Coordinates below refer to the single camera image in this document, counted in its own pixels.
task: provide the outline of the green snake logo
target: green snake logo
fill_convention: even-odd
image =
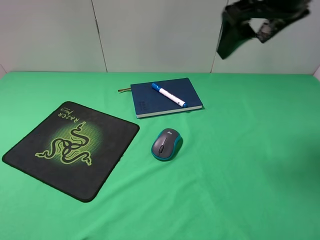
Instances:
[[[51,149],[35,154],[38,158],[52,159],[56,155],[60,155],[60,161],[63,164],[72,164],[77,160],[85,162],[88,166],[92,164],[91,153],[89,151],[81,151],[81,148],[90,143],[90,138],[79,134],[82,131],[85,121],[80,123],[76,128],[71,129],[70,139],[57,137],[51,141]]]

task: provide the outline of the whiteboard marker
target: whiteboard marker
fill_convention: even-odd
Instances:
[[[173,101],[176,104],[178,104],[180,107],[182,107],[182,108],[186,108],[187,107],[187,104],[184,101],[182,101],[181,99],[179,99],[176,96],[172,95],[170,92],[164,90],[163,88],[161,88],[156,83],[152,83],[152,88],[154,90],[158,91],[159,93],[161,93],[162,95],[166,96],[171,101]]]

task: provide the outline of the teal mouse trim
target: teal mouse trim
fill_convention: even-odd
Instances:
[[[166,162],[166,161],[169,161],[173,155],[175,154],[176,152],[176,147],[177,147],[177,143],[179,142],[179,140],[181,139],[181,135],[179,133],[178,137],[176,138],[176,140],[174,141],[174,144],[173,144],[173,150],[172,150],[172,153],[169,157],[167,158],[161,158],[161,157],[158,157],[157,155],[155,155],[153,152],[152,152],[152,146],[151,146],[151,154],[156,158],[158,159],[159,161],[161,162]]]

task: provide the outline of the green table surface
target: green table surface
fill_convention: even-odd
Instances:
[[[204,109],[136,119],[130,84],[189,77]],[[319,240],[320,83],[309,75],[13,72],[0,155],[65,101],[140,126],[82,203],[0,162],[1,240]],[[151,145],[180,132],[176,158]]]

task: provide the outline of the mouse scroll wheel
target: mouse scroll wheel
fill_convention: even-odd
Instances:
[[[162,153],[163,150],[164,150],[164,146],[162,145],[159,149],[159,153]]]

